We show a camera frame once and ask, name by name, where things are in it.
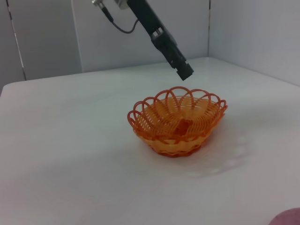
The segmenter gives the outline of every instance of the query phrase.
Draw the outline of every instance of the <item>white tabletop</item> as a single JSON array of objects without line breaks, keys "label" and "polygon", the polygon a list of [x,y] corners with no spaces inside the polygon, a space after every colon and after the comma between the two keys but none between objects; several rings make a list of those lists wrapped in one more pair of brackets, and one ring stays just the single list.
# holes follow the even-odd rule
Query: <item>white tabletop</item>
[{"label": "white tabletop", "polygon": [[[300,88],[216,59],[6,86],[2,225],[267,225],[300,206]],[[227,100],[208,144],[166,158],[133,133],[135,102],[173,86]]]}]

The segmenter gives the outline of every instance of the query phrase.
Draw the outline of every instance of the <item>metal connector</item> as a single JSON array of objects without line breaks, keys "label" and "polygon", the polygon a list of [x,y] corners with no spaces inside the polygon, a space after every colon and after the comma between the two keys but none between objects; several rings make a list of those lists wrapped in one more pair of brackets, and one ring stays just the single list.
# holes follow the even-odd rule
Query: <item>metal connector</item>
[{"label": "metal connector", "polygon": [[105,7],[105,5],[103,4],[103,0],[93,0],[92,3],[94,4],[94,6],[99,6],[100,9],[103,9]]}]

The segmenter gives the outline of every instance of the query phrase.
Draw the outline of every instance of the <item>woven basket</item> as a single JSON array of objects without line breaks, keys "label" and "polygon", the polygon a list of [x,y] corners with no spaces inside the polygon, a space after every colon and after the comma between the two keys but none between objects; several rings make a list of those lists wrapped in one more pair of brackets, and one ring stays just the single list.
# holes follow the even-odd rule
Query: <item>woven basket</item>
[{"label": "woven basket", "polygon": [[137,102],[127,119],[155,152],[175,158],[197,152],[226,109],[215,94],[174,87]]}]

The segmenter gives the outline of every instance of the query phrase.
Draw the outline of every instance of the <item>basket base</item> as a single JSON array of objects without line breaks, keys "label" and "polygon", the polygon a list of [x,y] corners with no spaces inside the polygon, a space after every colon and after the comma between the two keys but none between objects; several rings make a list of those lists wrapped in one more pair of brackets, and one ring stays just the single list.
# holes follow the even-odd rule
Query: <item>basket base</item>
[{"label": "basket base", "polygon": [[154,148],[151,147],[151,149],[156,152],[157,154],[161,155],[161,156],[166,156],[166,157],[169,157],[169,158],[179,158],[179,157],[188,157],[188,156],[191,156],[193,155],[194,153],[196,153],[197,151],[199,151],[201,148],[201,145],[189,152],[182,152],[182,153],[176,153],[176,154],[169,154],[169,153],[165,153],[165,152],[159,152],[159,151],[156,151]]}]

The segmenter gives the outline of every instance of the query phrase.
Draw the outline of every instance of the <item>pink object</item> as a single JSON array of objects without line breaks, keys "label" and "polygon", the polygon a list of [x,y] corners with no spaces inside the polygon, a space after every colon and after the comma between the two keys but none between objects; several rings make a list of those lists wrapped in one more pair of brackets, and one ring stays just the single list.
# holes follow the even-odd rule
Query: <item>pink object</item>
[{"label": "pink object", "polygon": [[300,208],[278,214],[269,225],[300,225]]}]

